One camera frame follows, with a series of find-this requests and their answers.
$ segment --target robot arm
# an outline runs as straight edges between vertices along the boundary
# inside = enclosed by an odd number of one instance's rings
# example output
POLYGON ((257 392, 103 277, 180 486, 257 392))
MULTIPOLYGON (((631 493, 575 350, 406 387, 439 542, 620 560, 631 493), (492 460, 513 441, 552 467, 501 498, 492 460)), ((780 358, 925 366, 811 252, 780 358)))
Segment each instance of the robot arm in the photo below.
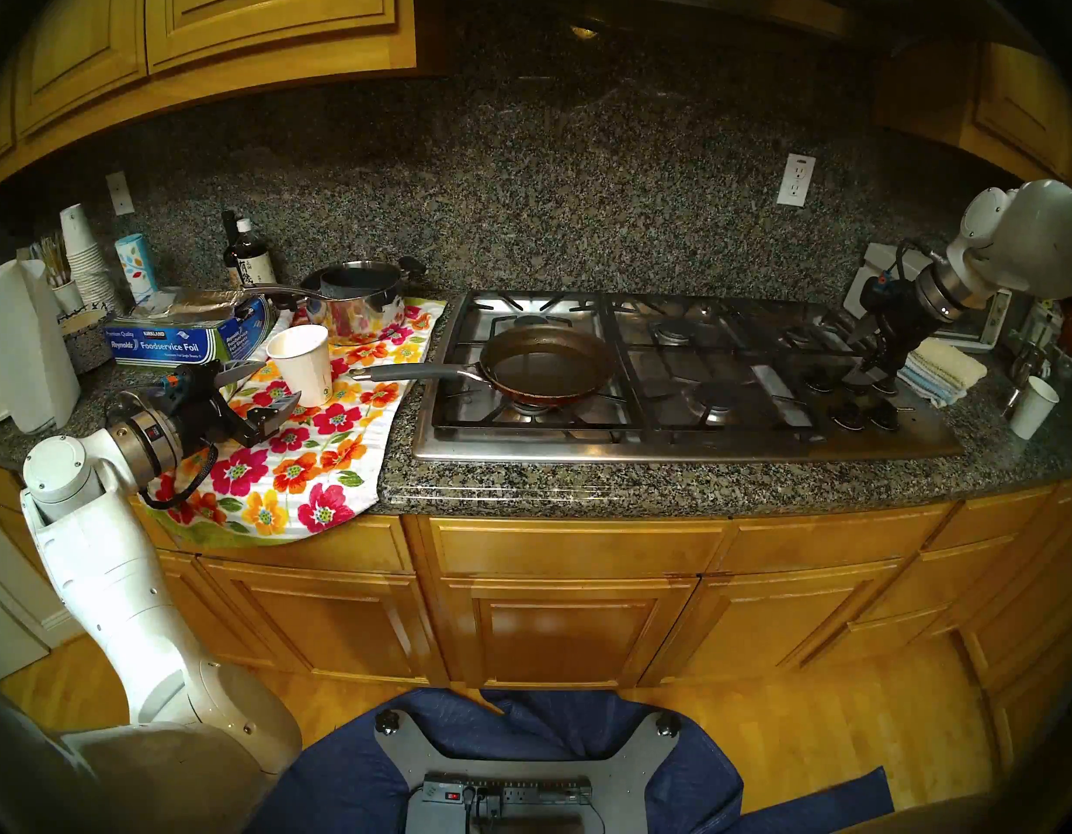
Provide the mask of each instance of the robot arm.
POLYGON ((211 657, 184 623, 129 504, 202 447, 228 437, 253 445, 280 429, 299 394, 243 420, 218 391, 260 366, 219 373, 214 361, 124 391, 110 426, 84 441, 43 440, 24 466, 23 512, 42 564, 115 667, 131 711, 130 727, 62 741, 144 831, 241 826, 300 753, 300 729, 281 701, 245 669, 211 657))
POLYGON ((876 352, 861 370, 893 376, 925 338, 985 307, 1001 286, 1038 298, 1072 296, 1071 188, 1052 179, 1006 193, 988 188, 968 206, 946 258, 937 256, 913 282, 869 280, 861 294, 868 315, 852 337, 875 333, 876 352))

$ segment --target soy sauce bottle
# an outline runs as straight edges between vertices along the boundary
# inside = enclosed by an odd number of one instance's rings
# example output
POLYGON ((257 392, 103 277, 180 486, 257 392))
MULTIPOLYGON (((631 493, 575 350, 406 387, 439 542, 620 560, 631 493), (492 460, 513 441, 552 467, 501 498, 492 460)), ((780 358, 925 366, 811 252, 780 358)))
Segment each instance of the soy sauce bottle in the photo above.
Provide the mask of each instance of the soy sauce bottle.
POLYGON ((238 264, 239 277, 244 286, 254 284, 276 284, 273 264, 270 263, 269 248, 262 237, 254 233, 250 218, 242 218, 236 224, 239 238, 232 245, 232 256, 238 264))
POLYGON ((239 274, 239 262, 235 258, 233 248, 239 240, 239 228, 235 221, 235 212, 224 209, 220 212, 224 219, 224 232, 226 233, 226 248, 224 248, 224 268, 226 277, 232 280, 232 286, 242 286, 242 277, 239 274))

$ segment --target electrical outlet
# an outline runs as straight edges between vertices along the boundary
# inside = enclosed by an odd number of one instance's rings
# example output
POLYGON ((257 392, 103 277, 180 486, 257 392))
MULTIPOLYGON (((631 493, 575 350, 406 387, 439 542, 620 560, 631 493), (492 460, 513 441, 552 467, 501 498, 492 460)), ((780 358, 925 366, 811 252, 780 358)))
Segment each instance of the electrical outlet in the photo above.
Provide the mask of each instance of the electrical outlet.
POLYGON ((814 161, 809 154, 788 154, 787 169, 783 174, 783 184, 779 185, 779 199, 784 206, 805 206, 806 191, 810 187, 814 175, 814 161))
POLYGON ((107 190, 111 192, 111 205, 116 214, 131 214, 135 204, 131 203, 131 190, 126 187, 126 174, 122 170, 107 176, 107 190))

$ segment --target granite backsplash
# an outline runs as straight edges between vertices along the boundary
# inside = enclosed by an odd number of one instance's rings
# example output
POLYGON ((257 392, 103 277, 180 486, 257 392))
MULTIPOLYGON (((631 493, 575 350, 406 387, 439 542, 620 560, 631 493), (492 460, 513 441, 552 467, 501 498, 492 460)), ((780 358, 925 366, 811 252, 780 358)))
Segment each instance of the granite backsplash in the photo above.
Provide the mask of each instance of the granite backsplash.
POLYGON ((981 189, 1016 183, 873 125, 875 59, 835 44, 586 39, 537 0, 450 0, 448 28, 447 77, 120 126, 0 185, 0 215, 36 234, 84 203, 101 240, 146 234, 163 284, 226 282, 219 210, 234 208, 289 282, 347 256, 414 254, 435 289, 838 301, 868 241, 942 242, 981 189), (817 158, 802 209, 775 203, 788 151, 817 158), (117 218, 103 177, 120 169, 135 213, 117 218))

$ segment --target floral towel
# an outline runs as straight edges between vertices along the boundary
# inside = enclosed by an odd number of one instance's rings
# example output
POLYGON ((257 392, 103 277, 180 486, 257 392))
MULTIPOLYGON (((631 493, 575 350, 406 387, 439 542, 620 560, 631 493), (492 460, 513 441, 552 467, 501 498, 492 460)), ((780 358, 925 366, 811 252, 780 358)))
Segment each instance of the floral towel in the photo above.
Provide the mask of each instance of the floral towel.
MULTIPOLYGON (((404 324, 385 340, 331 346, 333 398, 321 407, 298 405, 281 432, 254 448, 228 442, 200 488, 169 511, 148 509, 163 526, 206 546, 288 543, 346 522, 377 502, 377 473, 393 415, 407 382, 355 383, 355 367, 422 361, 431 328, 445 302, 405 298, 404 324)), ((267 361, 232 398, 241 416, 292 393, 267 361)), ((200 471, 207 451, 181 461, 148 487, 155 500, 175 494, 200 471)))

